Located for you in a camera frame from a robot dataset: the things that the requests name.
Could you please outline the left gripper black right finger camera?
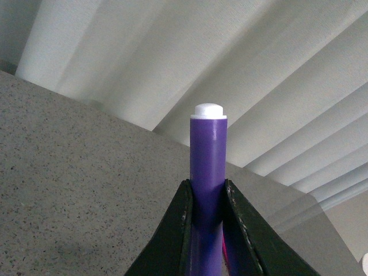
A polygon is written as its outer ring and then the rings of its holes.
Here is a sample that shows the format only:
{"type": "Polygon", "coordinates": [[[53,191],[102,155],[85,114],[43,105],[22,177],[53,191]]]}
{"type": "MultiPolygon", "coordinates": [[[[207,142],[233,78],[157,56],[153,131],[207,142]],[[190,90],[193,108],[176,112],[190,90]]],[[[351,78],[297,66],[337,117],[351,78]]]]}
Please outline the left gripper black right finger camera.
{"type": "Polygon", "coordinates": [[[224,183],[222,211],[229,275],[319,275],[229,179],[224,183]]]}

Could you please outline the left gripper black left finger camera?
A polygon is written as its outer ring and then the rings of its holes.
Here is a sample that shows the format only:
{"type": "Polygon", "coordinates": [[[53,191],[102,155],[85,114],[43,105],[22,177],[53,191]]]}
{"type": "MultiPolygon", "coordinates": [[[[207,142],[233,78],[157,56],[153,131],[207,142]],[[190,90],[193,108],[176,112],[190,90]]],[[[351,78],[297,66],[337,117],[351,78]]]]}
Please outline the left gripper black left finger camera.
{"type": "Polygon", "coordinates": [[[182,181],[153,237],[126,275],[186,275],[190,253],[193,195],[182,181]]]}

